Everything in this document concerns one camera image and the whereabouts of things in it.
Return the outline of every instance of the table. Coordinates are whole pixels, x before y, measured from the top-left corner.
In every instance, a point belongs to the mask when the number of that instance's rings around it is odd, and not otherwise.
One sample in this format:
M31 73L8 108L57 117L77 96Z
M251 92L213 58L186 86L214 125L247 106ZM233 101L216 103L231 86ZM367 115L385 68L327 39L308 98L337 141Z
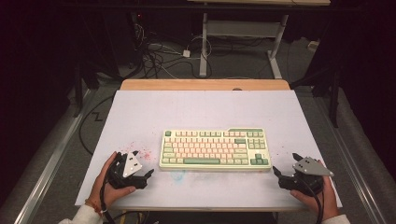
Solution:
M234 88L243 91L231 91ZM235 120L236 115L242 119ZM304 209L287 190L279 188L272 171L160 170L157 148L161 146L164 129L225 129L231 128L231 124L263 127L273 165L284 175L294 173L291 152L323 161L298 99L284 80L125 80L115 96L76 205L84 204L112 151L138 150L144 167L140 175L150 169L155 171L145 189L118 200L113 205L115 209L217 212Z
M189 0L193 2L208 3L236 3L255 5L284 5L284 6L328 6L330 0ZM206 44L208 35L231 35L252 37L274 37L275 42L272 50L267 51L274 78L282 78L276 62L276 53L282 40L289 15L283 15L280 22L256 22L256 21L210 21L207 13L204 13L202 31L202 50L200 61L200 77L206 77L207 52Z

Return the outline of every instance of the keyboard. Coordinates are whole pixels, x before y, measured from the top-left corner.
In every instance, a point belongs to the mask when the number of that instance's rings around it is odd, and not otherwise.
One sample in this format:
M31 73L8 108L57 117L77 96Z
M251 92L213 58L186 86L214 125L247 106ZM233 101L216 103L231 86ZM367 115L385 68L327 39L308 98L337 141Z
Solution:
M272 167L264 129L165 130L163 170L269 171Z

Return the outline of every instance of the spacebar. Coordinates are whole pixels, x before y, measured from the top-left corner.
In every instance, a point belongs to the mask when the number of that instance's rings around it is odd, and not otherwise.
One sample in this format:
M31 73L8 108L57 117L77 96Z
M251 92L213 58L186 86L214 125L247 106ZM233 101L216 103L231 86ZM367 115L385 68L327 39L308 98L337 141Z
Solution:
M184 159L184 164L220 164L220 159Z

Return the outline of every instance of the person's left hand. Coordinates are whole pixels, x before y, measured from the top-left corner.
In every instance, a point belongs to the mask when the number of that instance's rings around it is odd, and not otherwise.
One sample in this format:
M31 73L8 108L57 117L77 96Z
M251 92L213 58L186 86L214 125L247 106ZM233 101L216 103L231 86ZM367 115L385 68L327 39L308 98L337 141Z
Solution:
M88 198L88 201L93 203L94 206L100 208L101 207L101 202L100 202L100 189L103 185L103 180L106 176L106 172L108 167L110 166L111 162L114 161L114 159L117 156L117 152L113 152L111 157L105 162L105 165L102 168L102 171L100 172L99 176L96 177L95 182L93 183L92 186L92 191L90 194L90 197ZM126 187L123 189L114 189L109 183L106 183L105 185L105 195L104 195L104 201L106 203L106 207L109 208L111 204L113 204L117 199L122 198L132 192L134 192L136 188L134 186L131 187Z

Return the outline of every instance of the dark background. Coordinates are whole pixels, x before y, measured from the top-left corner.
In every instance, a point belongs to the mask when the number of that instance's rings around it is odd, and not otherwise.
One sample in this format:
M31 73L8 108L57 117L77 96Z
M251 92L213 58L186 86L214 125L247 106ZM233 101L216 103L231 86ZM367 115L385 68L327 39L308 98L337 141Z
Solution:
M356 6L363 2L332 1L332 5ZM331 23L319 15L290 16L284 38L289 42L302 36L320 38L308 77L334 59L341 59L337 61L341 87L375 151L395 177L396 33L395 18L391 16L395 8L391 1L366 2L366 12L337 14ZM136 55L128 53L134 44L125 14L87 13L83 20L78 12L62 11L50 0L2 1L0 10L3 204L69 106L67 94L74 85L76 65L83 68L86 81L94 84L94 72L116 77L117 66L127 64ZM156 12L146 16L147 27L170 38L182 36L178 39L181 43L188 41L191 34L197 35L202 27L199 15ZM330 75L306 85L328 81Z

